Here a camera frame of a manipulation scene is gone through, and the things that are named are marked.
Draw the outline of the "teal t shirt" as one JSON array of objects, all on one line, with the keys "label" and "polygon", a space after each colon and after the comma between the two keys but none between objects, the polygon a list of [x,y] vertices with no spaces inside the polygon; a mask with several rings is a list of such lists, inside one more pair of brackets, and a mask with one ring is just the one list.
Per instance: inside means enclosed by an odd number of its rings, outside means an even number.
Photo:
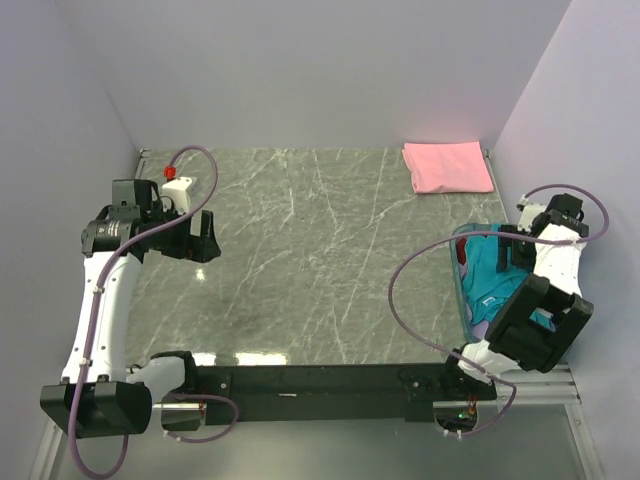
[{"label": "teal t shirt", "polygon": [[465,238],[468,270],[463,289],[473,314],[473,323],[487,320],[491,324],[529,272],[513,266],[506,272],[496,271],[500,237],[482,235]]}]

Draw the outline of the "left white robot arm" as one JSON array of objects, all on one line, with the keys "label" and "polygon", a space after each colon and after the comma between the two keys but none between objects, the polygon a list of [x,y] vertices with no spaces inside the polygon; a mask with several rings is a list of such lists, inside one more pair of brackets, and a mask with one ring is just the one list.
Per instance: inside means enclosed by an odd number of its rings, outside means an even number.
[{"label": "left white robot arm", "polygon": [[200,213],[197,234],[190,210],[198,181],[176,177],[116,180],[112,201],[81,235],[84,293],[73,348],[61,380],[41,390],[40,406],[65,433],[79,439],[142,434],[152,407],[171,395],[193,399],[200,378],[188,351],[152,357],[136,373],[125,359],[129,309],[144,257],[208,263],[221,254],[212,212]]}]

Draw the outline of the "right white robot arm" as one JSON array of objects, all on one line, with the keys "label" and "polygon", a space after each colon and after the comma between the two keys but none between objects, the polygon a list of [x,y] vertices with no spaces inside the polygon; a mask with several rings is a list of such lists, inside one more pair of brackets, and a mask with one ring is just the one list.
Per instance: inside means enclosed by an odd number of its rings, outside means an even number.
[{"label": "right white robot arm", "polygon": [[589,234],[582,205],[568,193],[546,205],[521,203],[517,224],[453,242],[473,340],[439,374],[444,395],[460,399],[474,379],[488,383],[511,370],[547,373],[570,348],[594,311],[578,282]]}]

